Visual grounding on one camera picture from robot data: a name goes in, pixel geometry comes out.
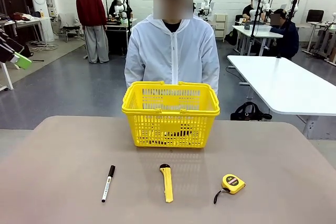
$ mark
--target person in red jacket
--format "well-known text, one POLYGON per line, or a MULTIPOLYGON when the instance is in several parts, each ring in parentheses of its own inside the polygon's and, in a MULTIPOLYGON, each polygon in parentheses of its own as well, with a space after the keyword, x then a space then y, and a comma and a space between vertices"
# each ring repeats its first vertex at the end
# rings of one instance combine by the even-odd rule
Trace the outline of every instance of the person in red jacket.
POLYGON ((102 0, 77 0, 77 13, 83 30, 90 63, 109 61, 107 19, 102 0))

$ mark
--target basket rim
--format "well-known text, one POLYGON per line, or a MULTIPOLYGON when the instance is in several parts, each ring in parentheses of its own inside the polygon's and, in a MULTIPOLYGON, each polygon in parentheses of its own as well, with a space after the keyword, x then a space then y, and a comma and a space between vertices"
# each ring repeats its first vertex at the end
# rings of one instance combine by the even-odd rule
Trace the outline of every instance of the basket rim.
POLYGON ((215 91, 211 88, 209 84, 206 83, 191 83, 191 82, 182 82, 180 81, 178 84, 165 84, 164 81, 137 81, 131 84, 131 86, 127 89, 125 96, 123 98, 123 104, 121 107, 121 110, 126 115, 183 115, 183 116, 218 116, 220 114, 220 107, 219 107, 219 100, 215 93, 215 91), (203 86, 207 87, 209 90, 209 93, 211 95, 211 98, 215 105, 215 110, 213 111, 202 111, 202 110, 186 110, 186 109, 180 109, 180 111, 162 111, 162 109, 128 109, 125 107, 126 100, 129 97, 129 95, 132 93, 131 91, 136 86, 169 86, 169 87, 181 87, 181 86, 188 86, 188 87, 196 87, 196 86, 203 86))

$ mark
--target gray pants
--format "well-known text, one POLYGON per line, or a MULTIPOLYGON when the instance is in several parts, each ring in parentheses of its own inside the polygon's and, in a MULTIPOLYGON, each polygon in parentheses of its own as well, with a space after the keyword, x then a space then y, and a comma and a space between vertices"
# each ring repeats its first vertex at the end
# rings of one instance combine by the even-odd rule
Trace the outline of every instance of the gray pants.
POLYGON ((86 26, 85 43, 90 63, 109 61, 109 43, 103 26, 86 26))

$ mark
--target dark blue jacket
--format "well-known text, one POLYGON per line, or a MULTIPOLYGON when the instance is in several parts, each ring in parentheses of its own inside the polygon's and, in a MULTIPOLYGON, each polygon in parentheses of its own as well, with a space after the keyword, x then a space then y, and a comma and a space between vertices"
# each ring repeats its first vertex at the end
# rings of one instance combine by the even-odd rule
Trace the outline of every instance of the dark blue jacket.
POLYGON ((280 29, 272 27, 271 32, 283 35, 282 39, 277 39, 277 47, 282 57, 292 58, 299 51, 299 34, 293 22, 289 23, 286 33, 286 25, 287 22, 280 29))

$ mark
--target person in dark blue jacket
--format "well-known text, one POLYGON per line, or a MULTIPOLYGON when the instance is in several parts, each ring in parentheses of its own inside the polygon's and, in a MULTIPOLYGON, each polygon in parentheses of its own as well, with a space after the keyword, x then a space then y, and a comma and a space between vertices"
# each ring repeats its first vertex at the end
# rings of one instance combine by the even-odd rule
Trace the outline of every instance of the person in dark blue jacket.
POLYGON ((299 51, 299 34, 293 22, 286 20, 286 11, 278 9, 274 14, 280 14, 280 28, 271 28, 272 33, 283 35, 282 39, 277 39, 277 54, 289 60, 299 51))

